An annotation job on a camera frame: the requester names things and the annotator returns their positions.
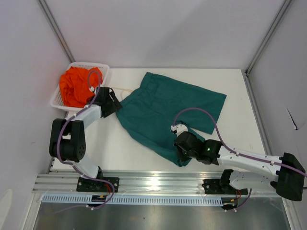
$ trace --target metal corner post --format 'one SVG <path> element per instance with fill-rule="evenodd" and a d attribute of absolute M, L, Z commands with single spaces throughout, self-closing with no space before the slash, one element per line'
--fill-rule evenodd
<path fill-rule="evenodd" d="M 73 58 L 73 56 L 71 54 L 71 51 L 70 51 L 70 49 L 69 49 L 69 47 L 68 47 L 68 45 L 67 45 L 67 43 L 64 39 L 64 36 L 63 36 L 61 30 L 59 29 L 59 26 L 58 26 L 56 20 L 54 19 L 53 15 L 51 13 L 50 8 L 48 7 L 46 0 L 37 0 L 37 2 L 40 5 L 44 15 L 46 16 L 55 36 L 57 37 L 61 47 L 63 48 L 63 51 L 65 52 L 68 60 L 70 62 L 74 62 L 75 59 Z"/>
<path fill-rule="evenodd" d="M 249 66 L 246 70 L 247 76 L 249 76 L 251 70 L 253 69 L 253 67 L 255 66 L 255 64 L 257 63 L 259 58 L 261 57 L 263 51 L 268 46 L 270 40 L 272 39 L 276 29 L 278 28 L 280 22 L 282 21 L 283 17 L 285 16 L 287 10 L 290 8 L 292 2 L 293 2 L 293 0 L 285 0 L 283 2 L 282 7 L 278 11 L 273 23 L 271 24 L 271 26 L 270 26 L 268 32 L 266 33 L 261 45 L 259 46 L 256 54 L 254 55 L 252 61 L 250 62 Z"/>

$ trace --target laundry basket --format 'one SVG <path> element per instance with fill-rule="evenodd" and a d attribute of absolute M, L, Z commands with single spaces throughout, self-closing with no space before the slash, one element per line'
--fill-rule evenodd
<path fill-rule="evenodd" d="M 103 82 L 101 86 L 104 86 L 108 82 L 109 77 L 109 69 L 110 67 L 108 65 L 99 64 L 99 63 L 90 63 L 90 62 L 72 62 L 66 70 L 68 70 L 70 67 L 79 67 L 84 69 L 91 69 L 94 67 L 98 67 L 99 70 L 102 72 Z M 50 105 L 54 108 L 62 109 L 64 111 L 80 111 L 82 108 L 76 108 L 76 107 L 67 107 L 63 104 L 61 92 L 59 90 L 59 85 L 57 86 L 55 92 L 53 93 L 51 99 L 50 99 Z"/>

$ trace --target white wall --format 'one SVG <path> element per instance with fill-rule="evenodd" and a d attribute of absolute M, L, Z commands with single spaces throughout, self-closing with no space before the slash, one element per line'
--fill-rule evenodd
<path fill-rule="evenodd" d="M 246 69 L 283 0 L 48 0 L 77 61 Z"/>
<path fill-rule="evenodd" d="M 295 0 L 250 79 L 274 154 L 293 153 L 307 170 L 306 66 L 307 1 Z M 296 204 L 307 226 L 307 191 Z"/>
<path fill-rule="evenodd" d="M 13 190 L 4 230 L 17 230 L 38 173 L 45 172 L 52 120 L 48 101 L 69 64 L 35 0 L 0 3 L 0 197 Z"/>

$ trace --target metal frame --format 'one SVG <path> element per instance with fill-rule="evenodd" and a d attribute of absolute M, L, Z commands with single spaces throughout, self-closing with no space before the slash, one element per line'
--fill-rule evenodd
<path fill-rule="evenodd" d="M 254 112 L 256 123 L 257 123 L 257 126 L 258 126 L 258 130 L 260 132 L 260 137 L 261 137 L 261 141 L 262 141 L 262 144 L 263 144 L 263 147 L 264 147 L 264 151 L 267 155 L 273 156 L 271 144 L 270 144 L 268 135 L 267 135 L 265 128 L 264 128 L 264 124 L 263 124 L 263 121 L 262 121 L 262 118 L 261 118 L 260 110 L 259 110 L 258 104 L 256 102 L 255 94 L 254 94 L 253 89 L 251 87 L 249 77 L 247 76 L 245 71 L 242 71 L 242 75 L 243 75 L 246 90 L 248 92 L 248 96 L 249 96 L 249 99 L 250 99 L 251 107 L 252 107 L 253 112 Z"/>
<path fill-rule="evenodd" d="M 286 12 L 290 8 L 292 2 L 293 2 L 292 0 L 285 0 L 283 2 L 282 7 L 278 11 L 273 23 L 271 24 L 269 30 L 267 31 L 264 39 L 261 42 L 261 45 L 259 46 L 256 54 L 254 55 L 252 61 L 250 62 L 249 66 L 246 70 L 247 76 L 250 74 L 251 70 L 253 69 L 253 67 L 255 66 L 255 64 L 257 63 L 259 58 L 261 57 L 261 55 L 263 54 L 265 48 L 268 46 L 268 44 L 269 44 L 270 40 L 272 39 L 277 27 L 279 26 L 280 22 L 282 21 L 283 17 L 285 16 Z"/>
<path fill-rule="evenodd" d="M 75 59 L 72 56 L 71 50 L 69 49 L 64 36 L 61 32 L 61 30 L 59 29 L 59 26 L 55 20 L 55 18 L 53 17 L 51 10 L 47 4 L 47 2 L 45 0 L 37 0 L 38 4 L 40 5 L 44 15 L 47 18 L 47 21 L 49 22 L 55 36 L 57 37 L 59 44 L 61 45 L 61 47 L 63 48 L 64 53 L 66 54 L 68 60 L 70 62 L 74 62 Z"/>
<path fill-rule="evenodd" d="M 104 171 L 106 177 L 119 177 L 117 195 L 130 196 L 208 196 L 230 197 L 231 195 L 206 195 L 201 186 L 204 179 L 219 179 L 221 172 L 136 172 Z M 105 195 L 105 193 L 77 192 L 79 174 L 74 171 L 57 171 L 39 174 L 33 193 L 45 194 L 86 194 Z M 253 191 L 252 197 L 279 197 L 274 191 Z"/>

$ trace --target green cloth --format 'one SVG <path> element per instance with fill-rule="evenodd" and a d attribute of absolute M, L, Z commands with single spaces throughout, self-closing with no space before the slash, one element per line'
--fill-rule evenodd
<path fill-rule="evenodd" d="M 189 107 L 198 107 L 207 110 L 217 121 L 225 98 L 221 93 L 146 73 L 140 88 L 121 102 L 123 107 L 116 115 L 133 139 L 176 165 L 185 166 L 190 160 L 179 160 L 174 146 L 176 135 L 170 131 L 176 114 Z M 200 111 L 183 113 L 178 123 L 209 134 L 214 130 L 211 119 Z"/>

